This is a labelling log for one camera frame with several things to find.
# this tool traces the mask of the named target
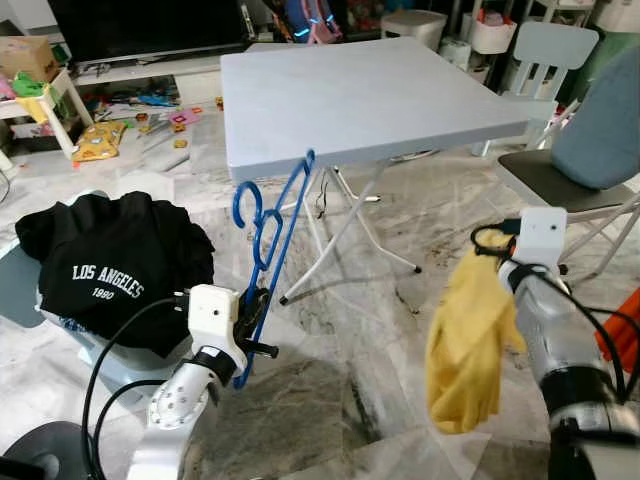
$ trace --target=gray cushion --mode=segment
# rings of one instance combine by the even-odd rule
[[[553,163],[585,187],[609,188],[640,171],[640,46],[612,60],[554,142]]]
[[[634,195],[625,185],[595,190],[573,182],[553,166],[549,150],[503,155],[498,163],[549,205],[569,213],[619,206]]]

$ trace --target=marble floor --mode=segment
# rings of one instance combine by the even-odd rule
[[[110,196],[144,190],[187,208],[216,247],[216,284],[244,289],[251,232],[236,228],[230,216],[234,187],[225,165],[222,114],[207,109],[192,130],[190,159],[169,172],[158,171],[161,155],[142,158],[127,137],[119,158],[79,169],[59,152],[15,157],[18,173],[0,205],[0,246],[15,237],[17,219],[56,200],[86,189]],[[376,187],[382,199],[367,204],[366,214],[382,243],[422,265],[423,273],[377,255],[353,224],[300,294],[286,307],[271,306],[264,341],[277,344],[281,354],[258,358],[247,386],[225,392],[200,466],[202,479],[546,478],[547,416],[526,357],[505,354],[500,413],[473,433],[443,435],[426,410],[424,348],[447,277],[469,248],[472,227],[523,206],[496,183],[491,161],[470,157],[461,147],[384,173]],[[344,169],[356,191],[369,172]],[[283,181],[260,183],[267,204]],[[325,240],[347,211],[330,185],[317,221]],[[572,226],[569,236],[584,231]],[[594,240],[570,259],[571,273],[593,266],[605,249],[606,242]],[[316,253],[307,220],[300,218],[278,296]],[[636,227],[600,277],[574,285],[575,295],[593,305],[619,305],[640,282],[639,258]],[[0,452],[44,422],[79,422],[89,369],[77,351],[54,325],[27,330],[0,319]],[[99,386],[95,405],[107,395]],[[101,441],[109,480],[126,477],[142,422],[141,411],[113,409]]]

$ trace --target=orange object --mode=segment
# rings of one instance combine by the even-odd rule
[[[636,323],[640,324],[640,288],[633,292],[617,311],[628,315]],[[622,368],[627,373],[631,373],[638,353],[638,338],[635,330],[624,318],[618,315],[611,315],[604,323],[604,328],[618,351]],[[595,333],[595,336],[602,355],[606,360],[611,360],[611,353],[607,349],[602,336],[598,332]]]

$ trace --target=tabletop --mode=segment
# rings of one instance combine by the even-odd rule
[[[519,135],[527,120],[412,37],[225,55],[234,181]]]

